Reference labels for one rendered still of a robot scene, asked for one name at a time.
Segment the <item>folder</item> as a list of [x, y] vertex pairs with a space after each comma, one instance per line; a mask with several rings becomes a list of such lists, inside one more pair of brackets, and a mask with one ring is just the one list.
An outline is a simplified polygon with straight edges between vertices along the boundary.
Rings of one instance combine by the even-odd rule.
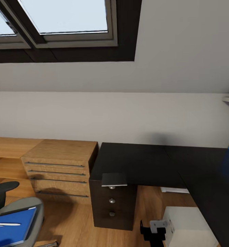
[[36, 210], [33, 207], [0, 215], [0, 223], [20, 224], [0, 226], [0, 247], [10, 247], [25, 241]]

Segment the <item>swivel chair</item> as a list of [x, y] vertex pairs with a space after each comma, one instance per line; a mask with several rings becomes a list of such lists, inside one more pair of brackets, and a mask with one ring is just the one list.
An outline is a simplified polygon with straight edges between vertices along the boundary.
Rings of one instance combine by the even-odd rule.
[[[0, 215], [36, 207], [37, 210], [25, 241], [23, 243], [10, 246], [10, 247], [33, 247], [38, 238], [44, 220], [44, 203], [38, 197], [27, 197], [12, 202], [5, 206], [6, 192], [17, 188], [19, 184], [20, 183], [18, 181], [0, 183]], [[58, 247], [58, 246], [59, 246], [58, 242], [54, 242], [38, 247]]]

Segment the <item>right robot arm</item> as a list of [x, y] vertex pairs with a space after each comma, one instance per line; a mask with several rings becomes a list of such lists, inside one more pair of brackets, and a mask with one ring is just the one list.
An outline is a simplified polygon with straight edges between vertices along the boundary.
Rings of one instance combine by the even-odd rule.
[[142, 220], [140, 223], [140, 232], [144, 235], [145, 241], [150, 241], [151, 247], [164, 247], [165, 227], [168, 226], [166, 220], [151, 220], [150, 227], [143, 227]]

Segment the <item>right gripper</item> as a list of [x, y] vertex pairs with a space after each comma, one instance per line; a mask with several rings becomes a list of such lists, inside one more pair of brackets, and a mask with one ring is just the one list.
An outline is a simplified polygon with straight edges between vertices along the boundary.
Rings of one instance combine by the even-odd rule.
[[162, 241], [165, 240], [165, 233], [166, 229], [165, 227], [158, 227], [157, 228], [157, 233], [152, 233], [150, 227], [143, 227], [142, 220], [140, 223], [140, 232], [141, 234], [144, 235], [144, 240], [145, 241], [150, 241], [150, 245], [152, 247], [152, 243], [155, 241]]

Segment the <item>notebook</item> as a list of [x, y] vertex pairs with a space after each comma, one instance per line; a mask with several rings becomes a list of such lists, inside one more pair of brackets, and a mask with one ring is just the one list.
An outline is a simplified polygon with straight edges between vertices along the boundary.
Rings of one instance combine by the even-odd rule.
[[102, 186], [127, 186], [125, 173], [103, 173]]

